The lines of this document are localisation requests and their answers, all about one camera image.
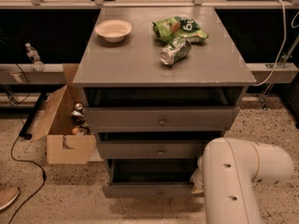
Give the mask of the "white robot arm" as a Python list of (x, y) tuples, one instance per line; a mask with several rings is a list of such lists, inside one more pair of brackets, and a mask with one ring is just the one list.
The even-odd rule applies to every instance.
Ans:
[(191, 181), (204, 192), (206, 224), (263, 224), (252, 185), (285, 184), (294, 172), (283, 148), (234, 138), (210, 141)]

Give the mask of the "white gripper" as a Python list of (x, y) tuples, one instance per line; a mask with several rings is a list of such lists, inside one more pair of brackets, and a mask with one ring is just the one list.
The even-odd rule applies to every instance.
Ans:
[(201, 194), (203, 191), (203, 173), (202, 173), (202, 158), (197, 160), (197, 168), (194, 170), (190, 181), (193, 183), (192, 194)]

